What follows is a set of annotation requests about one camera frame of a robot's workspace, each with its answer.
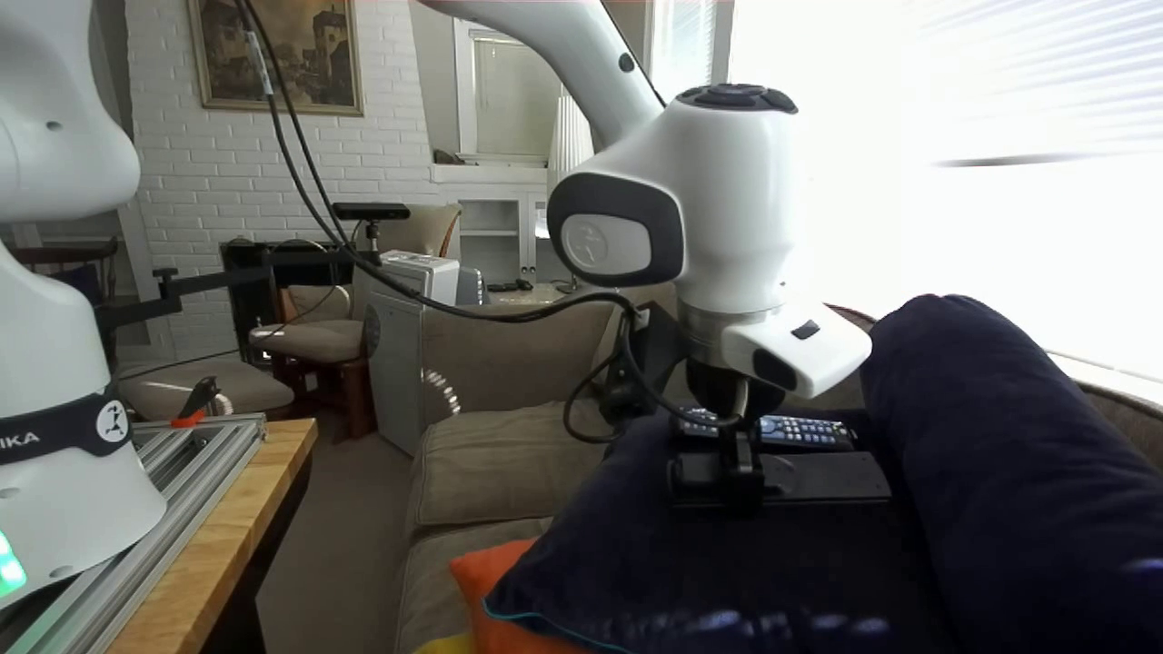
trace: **chair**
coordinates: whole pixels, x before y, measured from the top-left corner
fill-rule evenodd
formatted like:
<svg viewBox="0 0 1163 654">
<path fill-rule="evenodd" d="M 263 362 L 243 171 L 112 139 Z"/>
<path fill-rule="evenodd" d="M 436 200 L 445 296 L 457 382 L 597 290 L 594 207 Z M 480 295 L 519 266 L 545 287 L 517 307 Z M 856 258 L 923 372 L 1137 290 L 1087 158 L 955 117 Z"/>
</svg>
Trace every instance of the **chair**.
<svg viewBox="0 0 1163 654">
<path fill-rule="evenodd" d="M 415 249 L 456 258 L 457 253 L 457 203 L 422 207 L 410 203 L 403 221 L 373 221 L 353 229 L 357 249 Z M 346 436 L 376 432 L 364 311 L 366 272 L 353 283 L 278 287 L 278 319 L 250 329 L 250 350 L 263 350 L 274 373 L 295 387 L 295 413 L 334 405 L 346 418 Z"/>
</svg>

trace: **bright window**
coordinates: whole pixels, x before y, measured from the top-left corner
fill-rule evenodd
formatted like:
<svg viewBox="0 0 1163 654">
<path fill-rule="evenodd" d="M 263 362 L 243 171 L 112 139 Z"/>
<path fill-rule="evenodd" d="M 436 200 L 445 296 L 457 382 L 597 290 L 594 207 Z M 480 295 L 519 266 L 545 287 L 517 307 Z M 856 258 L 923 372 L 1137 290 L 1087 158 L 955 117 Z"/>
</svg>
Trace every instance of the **bright window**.
<svg viewBox="0 0 1163 654">
<path fill-rule="evenodd" d="M 803 105 L 809 287 L 975 295 L 1163 402 L 1161 0 L 740 0 L 730 78 Z"/>
</svg>

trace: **remote control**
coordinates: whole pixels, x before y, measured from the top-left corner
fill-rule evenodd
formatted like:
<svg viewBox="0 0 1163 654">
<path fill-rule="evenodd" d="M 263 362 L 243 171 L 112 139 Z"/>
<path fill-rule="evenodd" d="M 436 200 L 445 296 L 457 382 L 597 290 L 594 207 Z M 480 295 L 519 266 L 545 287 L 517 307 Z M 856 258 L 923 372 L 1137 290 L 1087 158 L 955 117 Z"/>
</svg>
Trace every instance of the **remote control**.
<svg viewBox="0 0 1163 654">
<path fill-rule="evenodd" d="M 784 449 L 847 449 L 856 432 L 828 418 L 763 413 L 757 424 L 760 445 Z"/>
</svg>

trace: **wooden table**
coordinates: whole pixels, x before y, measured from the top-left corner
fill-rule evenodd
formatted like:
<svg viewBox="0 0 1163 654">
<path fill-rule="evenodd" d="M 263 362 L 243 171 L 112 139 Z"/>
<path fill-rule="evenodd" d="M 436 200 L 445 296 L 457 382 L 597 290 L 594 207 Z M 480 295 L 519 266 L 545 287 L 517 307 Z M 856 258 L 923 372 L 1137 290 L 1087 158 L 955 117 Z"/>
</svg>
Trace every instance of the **wooden table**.
<svg viewBox="0 0 1163 654">
<path fill-rule="evenodd" d="M 316 422 L 268 422 L 265 441 L 112 640 L 112 649 L 263 649 L 255 592 L 311 479 Z"/>
</svg>

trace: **picture frame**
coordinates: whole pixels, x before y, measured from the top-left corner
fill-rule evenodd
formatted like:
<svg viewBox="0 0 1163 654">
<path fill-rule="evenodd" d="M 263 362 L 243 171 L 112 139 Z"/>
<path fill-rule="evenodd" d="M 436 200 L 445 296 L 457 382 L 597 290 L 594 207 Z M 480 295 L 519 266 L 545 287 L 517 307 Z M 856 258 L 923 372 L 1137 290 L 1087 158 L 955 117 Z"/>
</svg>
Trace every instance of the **picture frame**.
<svg viewBox="0 0 1163 654">
<path fill-rule="evenodd" d="M 359 59 L 353 0 L 248 0 L 295 114 L 359 117 Z M 265 114 L 263 70 L 236 0 L 191 0 L 194 64 L 205 110 Z"/>
</svg>

